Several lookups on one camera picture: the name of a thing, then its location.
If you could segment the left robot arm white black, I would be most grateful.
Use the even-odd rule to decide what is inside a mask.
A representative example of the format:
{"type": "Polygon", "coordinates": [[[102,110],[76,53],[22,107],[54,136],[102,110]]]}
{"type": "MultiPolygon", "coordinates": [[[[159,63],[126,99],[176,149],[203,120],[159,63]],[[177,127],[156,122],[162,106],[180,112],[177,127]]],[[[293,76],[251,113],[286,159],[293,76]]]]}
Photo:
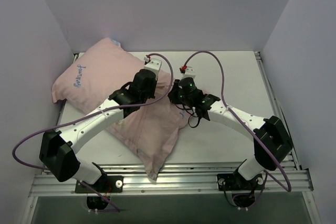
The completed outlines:
{"type": "Polygon", "coordinates": [[[106,173],[95,163],[81,161],[76,154],[101,131],[137,111],[147,99],[153,99],[158,77],[157,70],[141,69],[133,81],[114,91],[90,112],[88,119],[59,131],[45,132],[39,155],[42,163],[59,182],[74,178],[87,183],[94,192],[102,191],[107,182],[106,173]]]}

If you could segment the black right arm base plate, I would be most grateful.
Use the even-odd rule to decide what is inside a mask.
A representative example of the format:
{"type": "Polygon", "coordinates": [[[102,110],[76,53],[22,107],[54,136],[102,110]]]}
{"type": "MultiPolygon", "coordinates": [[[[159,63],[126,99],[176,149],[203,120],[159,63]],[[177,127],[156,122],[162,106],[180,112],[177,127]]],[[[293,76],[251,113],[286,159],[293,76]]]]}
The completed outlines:
{"type": "Polygon", "coordinates": [[[264,183],[262,174],[257,174],[251,180],[246,180],[239,173],[237,174],[217,174],[218,190],[220,191],[242,191],[260,190],[264,183]]]}

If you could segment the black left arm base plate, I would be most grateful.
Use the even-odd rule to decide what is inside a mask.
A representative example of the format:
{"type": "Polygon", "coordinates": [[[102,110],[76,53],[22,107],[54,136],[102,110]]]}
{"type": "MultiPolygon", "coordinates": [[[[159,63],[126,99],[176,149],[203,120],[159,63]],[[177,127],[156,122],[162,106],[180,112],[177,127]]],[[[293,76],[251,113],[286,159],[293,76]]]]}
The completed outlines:
{"type": "MultiPolygon", "coordinates": [[[[121,193],[123,191],[123,180],[124,177],[120,175],[107,175],[106,177],[100,178],[94,184],[89,186],[99,193],[121,193]]],[[[92,190],[82,185],[80,181],[76,182],[75,193],[87,194],[93,193],[92,190]]]]}

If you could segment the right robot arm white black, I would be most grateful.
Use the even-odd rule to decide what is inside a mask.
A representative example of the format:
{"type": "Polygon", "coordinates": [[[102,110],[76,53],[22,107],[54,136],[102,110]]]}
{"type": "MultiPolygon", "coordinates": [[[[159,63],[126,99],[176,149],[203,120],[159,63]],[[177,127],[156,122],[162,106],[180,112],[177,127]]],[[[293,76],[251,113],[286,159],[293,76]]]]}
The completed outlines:
{"type": "Polygon", "coordinates": [[[256,184],[261,172],[279,170],[290,192],[291,184],[281,162],[292,150],[292,141],[282,120],[276,116],[263,118],[244,112],[226,103],[224,97],[206,94],[198,89],[192,77],[173,82],[168,94],[171,103],[194,109],[199,120],[223,124],[253,142],[254,152],[233,172],[235,186],[244,189],[256,184]]]}

